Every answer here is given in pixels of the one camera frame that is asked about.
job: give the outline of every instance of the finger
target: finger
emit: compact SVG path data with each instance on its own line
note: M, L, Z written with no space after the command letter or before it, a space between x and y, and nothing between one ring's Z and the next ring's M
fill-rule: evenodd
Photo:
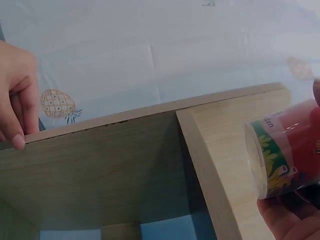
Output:
M38 85L36 75L29 76L30 85L19 92L23 111L25 134L39 132Z
M301 220L287 210L276 198L257 200L257 206L266 225L276 239L284 239Z
M19 120L23 132L25 132L24 112L21 107L21 102L18 94L14 94L10 97L12 109Z
M2 131L0 131L0 141L3 142L3 143L6 141L6 137L5 137L5 135L2 133Z
M311 216L296 224L283 240L306 240L311 236L319 236L320 217Z
M305 201L309 202L316 208L320 209L320 186L319 185L310 185L304 188L301 188L296 191L296 193Z
M0 94L0 131L14 148L21 150L25 147L24 132L11 107L8 92Z
M314 99L320 106L320 79L315 79L313 82L313 94L314 94Z
M306 238L305 240L319 240L320 239L320 229L316 231L314 234Z
M301 220L309 216L316 215L318 212L318 208L310 203L307 203L294 192L289 192L279 196L278 199L286 209L295 214Z

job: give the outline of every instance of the wooden box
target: wooden box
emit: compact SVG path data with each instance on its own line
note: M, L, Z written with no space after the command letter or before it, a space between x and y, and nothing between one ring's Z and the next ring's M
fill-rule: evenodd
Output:
M279 83L96 118L0 150L0 240L40 230L102 229L191 214L199 240L272 239L255 205L243 123L289 105Z

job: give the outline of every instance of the plastic cup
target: plastic cup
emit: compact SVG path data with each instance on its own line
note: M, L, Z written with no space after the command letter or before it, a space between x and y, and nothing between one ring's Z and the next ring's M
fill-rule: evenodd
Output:
M245 143L259 199L320 181L320 108L314 99L246 123Z

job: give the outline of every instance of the wood grain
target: wood grain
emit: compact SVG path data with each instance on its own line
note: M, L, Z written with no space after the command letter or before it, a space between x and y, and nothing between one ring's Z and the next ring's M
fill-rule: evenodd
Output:
M40 231L0 199L0 240L39 240Z
M274 239L256 206L244 122L289 104L281 89L177 112L218 239Z
M1 196L41 229L189 214L174 112L7 148L1 158Z
M130 222L103 226L101 240L142 240L140 224Z
M195 124L193 126L195 127L195 130L199 133L197 126ZM194 231L196 234L196 239L197 240L216 240L217 237L214 230L214 226L211 221L208 207L199 183L199 179L197 177L197 173L194 168L192 158L190 156L190 152L189 152L186 140L183 136L181 129L179 132L180 132L181 153L183 157L186 190L188 194L190 214L192 218ZM204 144L204 142L203 142L203 146L205 148L204 151L207 151L208 153L208 150L206 149L207 147Z

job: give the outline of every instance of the green leaf print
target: green leaf print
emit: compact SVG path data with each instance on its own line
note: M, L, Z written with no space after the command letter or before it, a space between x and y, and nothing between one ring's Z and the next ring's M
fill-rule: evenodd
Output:
M286 166L287 169L290 169L285 159L285 156L281 152L279 146L276 144L273 138L265 131L260 120L253 121L251 125L254 128L258 138L263 138L268 140L267 144L263 144L262 146L260 146L264 157L267 156L268 157L267 160L273 162L272 170L268 175L268 178L272 176L275 170L281 166Z

